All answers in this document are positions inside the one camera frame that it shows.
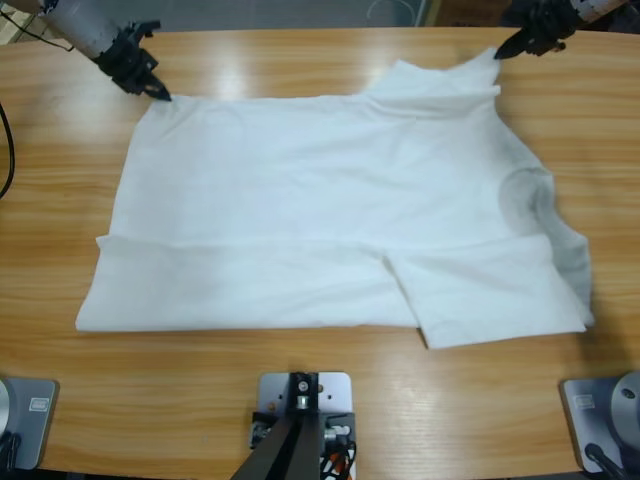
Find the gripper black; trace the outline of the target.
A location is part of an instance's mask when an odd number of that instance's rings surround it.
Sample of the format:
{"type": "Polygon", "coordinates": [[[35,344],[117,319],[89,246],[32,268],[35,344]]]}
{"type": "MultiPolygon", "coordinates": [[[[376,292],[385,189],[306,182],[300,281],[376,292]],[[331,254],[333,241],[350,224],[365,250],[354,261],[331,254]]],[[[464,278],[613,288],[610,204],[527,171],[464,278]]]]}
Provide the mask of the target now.
{"type": "Polygon", "coordinates": [[[168,101],[169,90],[154,74],[158,61],[140,46],[143,38],[152,36],[152,29],[121,29],[111,47],[93,62],[124,92],[168,101]]]}
{"type": "Polygon", "coordinates": [[[535,1],[525,16],[523,29],[509,37],[496,51],[498,60],[514,58],[523,52],[542,56],[566,48],[565,40],[580,25],[580,17],[570,1],[535,1]]]}

